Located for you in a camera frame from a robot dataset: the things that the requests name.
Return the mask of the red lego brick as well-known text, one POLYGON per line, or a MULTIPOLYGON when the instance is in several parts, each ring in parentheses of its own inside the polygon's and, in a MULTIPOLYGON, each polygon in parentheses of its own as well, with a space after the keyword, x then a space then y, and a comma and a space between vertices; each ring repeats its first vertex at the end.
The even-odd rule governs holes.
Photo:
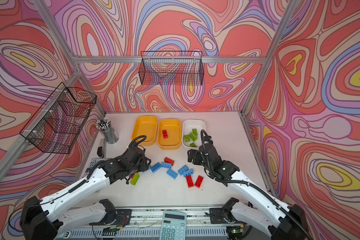
POLYGON ((202 185, 202 183, 203 183, 203 180, 204 180, 204 177, 198 176, 197 180, 196 180, 195 183, 194 183, 194 186, 195 186, 196 188, 200 188, 201 185, 202 185))
POLYGON ((186 181, 187 181, 188 188, 194 187, 194 183, 193 183, 193 179, 192 179, 191 175, 186 176, 186 181))
POLYGON ((162 135, 164 139, 167 139, 169 137, 167 130, 162 130, 162 135))
POLYGON ((171 160, 171 159, 169 159, 169 158, 165 158, 165 159, 164 159, 164 162, 165 162, 165 163, 168 163, 168 164, 171 164, 172 166, 175 164, 175 161, 173 161, 173 160, 171 160))

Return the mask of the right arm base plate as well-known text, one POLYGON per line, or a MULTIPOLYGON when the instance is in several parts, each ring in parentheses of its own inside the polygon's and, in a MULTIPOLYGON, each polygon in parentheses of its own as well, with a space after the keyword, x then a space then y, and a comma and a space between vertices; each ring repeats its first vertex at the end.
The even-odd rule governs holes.
POLYGON ((223 208, 210 208, 206 215, 212 224, 247 225, 245 222, 236 220, 230 211, 223 208))

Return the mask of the white plastic bin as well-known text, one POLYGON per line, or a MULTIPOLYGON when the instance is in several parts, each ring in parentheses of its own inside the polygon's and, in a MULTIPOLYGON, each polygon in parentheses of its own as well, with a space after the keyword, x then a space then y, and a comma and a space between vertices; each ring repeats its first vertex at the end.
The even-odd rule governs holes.
POLYGON ((202 145, 201 130, 206 129, 202 120, 188 119, 183 122, 182 144, 188 149, 199 148, 202 145))

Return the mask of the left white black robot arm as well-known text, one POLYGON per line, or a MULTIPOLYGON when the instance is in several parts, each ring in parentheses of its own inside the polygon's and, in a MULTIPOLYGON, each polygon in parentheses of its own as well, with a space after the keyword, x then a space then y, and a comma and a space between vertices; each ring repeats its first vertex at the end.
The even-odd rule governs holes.
POLYGON ((145 148, 139 146, 146 138, 145 135, 134 138, 122 155, 97 162, 86 177, 63 190, 42 199, 26 200, 20 219, 25 239, 53 240, 83 225, 112 225, 118 213, 108 199, 85 208, 72 209, 72 206, 116 181, 147 171, 151 160, 145 156, 145 148))

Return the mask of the middle yellow plastic bin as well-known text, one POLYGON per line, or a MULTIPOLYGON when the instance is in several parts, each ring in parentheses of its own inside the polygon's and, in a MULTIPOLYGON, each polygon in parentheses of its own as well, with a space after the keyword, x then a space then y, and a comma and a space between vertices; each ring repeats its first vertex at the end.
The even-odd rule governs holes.
POLYGON ((178 119, 163 119, 159 122, 158 145, 162 150, 177 150, 182 144, 182 127, 178 119), (167 130, 168 138, 164 139, 162 130, 167 130))

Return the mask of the teal desk calculator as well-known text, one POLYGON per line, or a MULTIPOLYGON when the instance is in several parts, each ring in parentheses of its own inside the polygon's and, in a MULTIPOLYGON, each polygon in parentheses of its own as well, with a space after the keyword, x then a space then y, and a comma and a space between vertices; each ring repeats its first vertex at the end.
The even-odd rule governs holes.
POLYGON ((187 214, 182 212, 164 211, 160 229, 160 240, 185 240, 187 214))

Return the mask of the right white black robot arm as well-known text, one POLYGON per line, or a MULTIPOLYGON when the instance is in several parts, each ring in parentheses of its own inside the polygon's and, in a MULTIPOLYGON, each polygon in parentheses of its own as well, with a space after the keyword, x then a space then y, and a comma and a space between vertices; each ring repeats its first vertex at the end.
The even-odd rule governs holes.
POLYGON ((249 207, 230 198, 222 207, 227 223, 243 222, 258 229, 272 240, 311 240, 304 210, 273 197, 250 180, 234 163, 223 160, 205 130, 199 134, 202 145, 188 151, 188 161, 203 166, 207 176, 235 190, 248 200, 249 207))

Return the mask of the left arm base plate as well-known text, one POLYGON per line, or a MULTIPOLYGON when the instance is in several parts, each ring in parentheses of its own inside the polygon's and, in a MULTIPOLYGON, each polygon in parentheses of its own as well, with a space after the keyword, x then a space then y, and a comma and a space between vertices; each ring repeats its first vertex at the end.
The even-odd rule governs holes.
POLYGON ((132 209, 117 209, 107 212, 99 222, 90 223, 90 226, 121 226, 129 225, 132 209))

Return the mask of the treehouse paperback book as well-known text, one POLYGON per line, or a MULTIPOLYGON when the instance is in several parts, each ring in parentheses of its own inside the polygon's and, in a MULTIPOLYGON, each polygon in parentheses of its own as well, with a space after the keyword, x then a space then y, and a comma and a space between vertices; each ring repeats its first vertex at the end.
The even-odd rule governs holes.
POLYGON ((92 170, 93 167, 94 167, 97 163, 102 162, 102 161, 105 161, 105 160, 107 160, 107 159, 104 159, 104 158, 93 158, 93 159, 91 160, 90 164, 88 165, 85 173, 86 173, 86 174, 89 173, 90 170, 92 170))

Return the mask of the blue lego brick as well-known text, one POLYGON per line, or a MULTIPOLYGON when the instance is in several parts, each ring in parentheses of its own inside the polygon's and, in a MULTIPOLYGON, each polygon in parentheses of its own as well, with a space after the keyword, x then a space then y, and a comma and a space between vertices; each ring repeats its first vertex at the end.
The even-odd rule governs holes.
POLYGON ((171 168, 172 168, 172 164, 166 163, 166 162, 162 162, 162 163, 161 163, 161 167, 162 167, 162 168, 166 168, 166 169, 171 169, 171 168))
POLYGON ((193 173, 194 173, 194 170, 193 170, 193 169, 189 169, 189 170, 187 170, 187 171, 185 171, 185 172, 183 173, 183 176, 184 176, 184 177, 187 177, 187 176, 192 175, 193 173))
POLYGON ((178 170, 178 174, 179 175, 183 175, 184 172, 188 171, 189 167, 187 165, 182 166, 179 170, 178 170))
POLYGON ((170 176, 172 179, 176 179, 178 177, 178 173, 176 173, 175 171, 173 171, 172 169, 168 169, 167 170, 167 175, 170 176))
POLYGON ((150 166, 150 169, 153 173, 155 173, 157 170, 159 170, 162 167, 161 163, 156 163, 153 166, 150 166))

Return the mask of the cup of pencils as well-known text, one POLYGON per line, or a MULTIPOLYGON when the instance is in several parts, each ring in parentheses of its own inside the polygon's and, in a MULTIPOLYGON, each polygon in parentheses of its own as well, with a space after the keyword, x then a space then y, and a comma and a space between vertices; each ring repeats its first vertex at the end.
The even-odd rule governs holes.
POLYGON ((97 129, 103 134, 104 139, 108 144, 115 144, 119 137, 117 136, 111 121, 108 118, 102 118, 96 123, 97 129))

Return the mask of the left yellow plastic bin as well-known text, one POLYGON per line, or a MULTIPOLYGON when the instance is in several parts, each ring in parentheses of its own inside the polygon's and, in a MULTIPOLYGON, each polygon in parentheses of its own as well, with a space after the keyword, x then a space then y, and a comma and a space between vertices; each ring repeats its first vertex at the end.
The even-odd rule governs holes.
POLYGON ((146 136, 141 145, 148 147, 152 146, 156 141, 157 136, 158 119, 155 116, 140 116, 135 122, 131 140, 139 137, 146 136))

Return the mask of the yellow plastic bin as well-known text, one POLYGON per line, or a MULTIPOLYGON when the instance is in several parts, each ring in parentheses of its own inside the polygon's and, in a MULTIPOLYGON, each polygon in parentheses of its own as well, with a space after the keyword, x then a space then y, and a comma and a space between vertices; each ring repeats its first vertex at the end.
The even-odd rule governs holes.
POLYGON ((156 141, 157 136, 158 119, 155 116, 140 116, 135 122, 131 140, 139 137, 146 136, 141 145, 148 147, 152 146, 156 141))
POLYGON ((158 145, 162 150, 177 150, 182 144, 182 127, 178 119, 163 119, 159 122, 158 145), (168 138, 164 139, 162 130, 167 130, 168 138))

